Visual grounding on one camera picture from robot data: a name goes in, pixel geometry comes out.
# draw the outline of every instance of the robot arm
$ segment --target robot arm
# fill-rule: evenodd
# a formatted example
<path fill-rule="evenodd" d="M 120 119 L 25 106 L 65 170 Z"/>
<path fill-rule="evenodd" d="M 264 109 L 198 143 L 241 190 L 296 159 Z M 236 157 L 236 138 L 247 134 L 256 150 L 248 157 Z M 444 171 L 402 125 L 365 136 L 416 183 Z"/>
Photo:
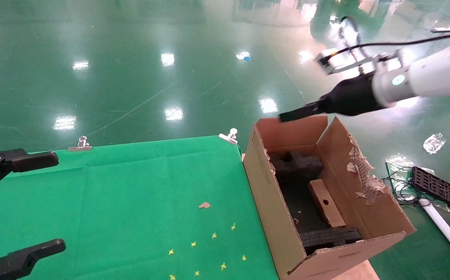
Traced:
<path fill-rule="evenodd" d="M 343 80 L 318 101 L 280 114 L 282 122 L 321 113 L 356 116 L 393 107 L 398 101 L 412 97 L 450 95 L 450 47 L 392 71 L 388 71 L 382 64 L 389 59 L 399 59 L 399 52 L 390 56 L 366 58 L 342 68 L 331 66 L 324 58 L 326 55 L 321 54 L 318 61 L 328 74 L 368 62 L 373 62 L 375 71 Z"/>

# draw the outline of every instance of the wire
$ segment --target wire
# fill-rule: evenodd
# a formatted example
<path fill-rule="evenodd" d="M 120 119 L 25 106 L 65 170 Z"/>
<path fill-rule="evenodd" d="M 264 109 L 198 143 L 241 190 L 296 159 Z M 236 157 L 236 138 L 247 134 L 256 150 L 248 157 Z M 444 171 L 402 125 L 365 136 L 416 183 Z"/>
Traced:
<path fill-rule="evenodd" d="M 442 39 L 448 39 L 448 38 L 450 38 L 450 34 L 442 35 L 442 36 L 438 36 L 438 37 L 426 38 L 426 39 L 422 39 L 422 40 L 408 41 L 408 42 L 374 42 L 374 43 L 356 44 L 356 45 L 349 46 L 344 49 L 335 51 L 334 53 L 327 55 L 324 59 L 328 60 L 332 56 L 338 55 L 340 53 L 345 53 L 346 51 L 351 51 L 356 48 L 371 47 L 371 46 L 408 46 L 408 45 L 422 44 L 422 43 L 427 43 L 427 42 L 437 41 L 437 40 L 442 40 Z"/>
<path fill-rule="evenodd" d="M 399 205 L 413 205 L 413 206 L 420 206 L 420 207 L 431 205 L 431 200 L 432 199 L 430 199 L 427 195 L 422 193 L 422 191 L 420 191 L 411 182 L 405 181 L 405 180 L 401 180 L 401 179 L 392 178 L 392 176 L 394 174 L 400 172 L 401 170 L 407 169 L 407 168 L 411 169 L 411 167 L 409 167 L 409 166 L 403 166 L 403 167 L 399 168 L 398 170 L 396 170 L 395 172 L 389 174 L 389 176 L 387 176 L 385 178 L 382 178 L 381 180 L 383 182 L 385 182 L 386 180 L 389 180 L 389 182 L 391 183 L 392 194 L 394 195 L 394 197 L 398 201 Z M 404 185 L 401 186 L 401 188 L 398 191 L 396 191 L 396 187 L 394 186 L 392 181 L 398 181 L 398 182 L 404 183 Z M 414 195 L 412 194 L 414 196 L 414 198 L 409 199 L 410 196 L 405 197 L 405 195 L 403 195 L 403 190 L 406 189 L 407 187 L 410 187 L 413 191 L 415 191 L 415 194 Z M 428 200 L 429 203 L 427 205 L 420 205 L 419 200 L 422 199 L 422 198 Z"/>

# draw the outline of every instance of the green cloth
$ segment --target green cloth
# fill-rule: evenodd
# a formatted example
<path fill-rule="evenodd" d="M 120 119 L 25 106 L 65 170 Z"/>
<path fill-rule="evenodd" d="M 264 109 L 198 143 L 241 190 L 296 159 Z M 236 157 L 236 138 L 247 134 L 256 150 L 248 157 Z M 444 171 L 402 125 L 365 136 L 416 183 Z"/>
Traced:
<path fill-rule="evenodd" d="M 28 280 L 278 280 L 238 146 L 208 136 L 58 156 L 0 182 L 0 257 L 66 242 Z"/>

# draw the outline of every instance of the metal clip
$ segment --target metal clip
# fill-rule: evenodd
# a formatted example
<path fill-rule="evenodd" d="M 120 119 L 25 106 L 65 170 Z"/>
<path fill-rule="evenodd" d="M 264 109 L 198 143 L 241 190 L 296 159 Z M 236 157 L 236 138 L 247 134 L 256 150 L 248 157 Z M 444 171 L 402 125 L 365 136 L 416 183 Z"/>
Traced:
<path fill-rule="evenodd" d="M 237 129 L 230 129 L 230 133 L 228 135 L 224 135 L 222 133 L 220 133 L 218 135 L 218 137 L 222 138 L 223 140 L 232 143 L 234 145 L 237 145 L 237 140 L 235 140 L 237 138 Z"/>
<path fill-rule="evenodd" d="M 87 142 L 86 136 L 80 136 L 78 138 L 78 146 L 77 147 L 69 147 L 68 151 L 88 151 L 92 150 L 92 147 L 90 147 L 90 144 Z"/>

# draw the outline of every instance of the green floor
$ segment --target green floor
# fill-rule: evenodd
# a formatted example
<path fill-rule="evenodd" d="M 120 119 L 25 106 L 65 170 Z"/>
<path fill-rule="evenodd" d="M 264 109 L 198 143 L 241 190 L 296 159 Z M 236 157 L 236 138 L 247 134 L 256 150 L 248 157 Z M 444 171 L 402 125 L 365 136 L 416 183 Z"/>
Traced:
<path fill-rule="evenodd" d="M 330 19 L 353 16 L 364 41 L 431 36 L 450 0 L 0 0 L 0 149 L 65 149 L 239 130 L 313 101 L 354 73 L 326 76 L 312 58 L 336 47 Z M 413 46 L 417 60 L 450 41 Z M 372 48 L 376 54 L 394 48 Z M 239 60 L 249 52 L 250 61 Z M 343 117 L 364 154 L 404 154 L 450 181 L 450 98 Z M 447 139 L 430 155 L 435 133 Z M 371 262 L 382 280 L 450 278 L 450 246 L 421 209 L 417 232 Z M 450 224 L 450 212 L 442 212 Z"/>

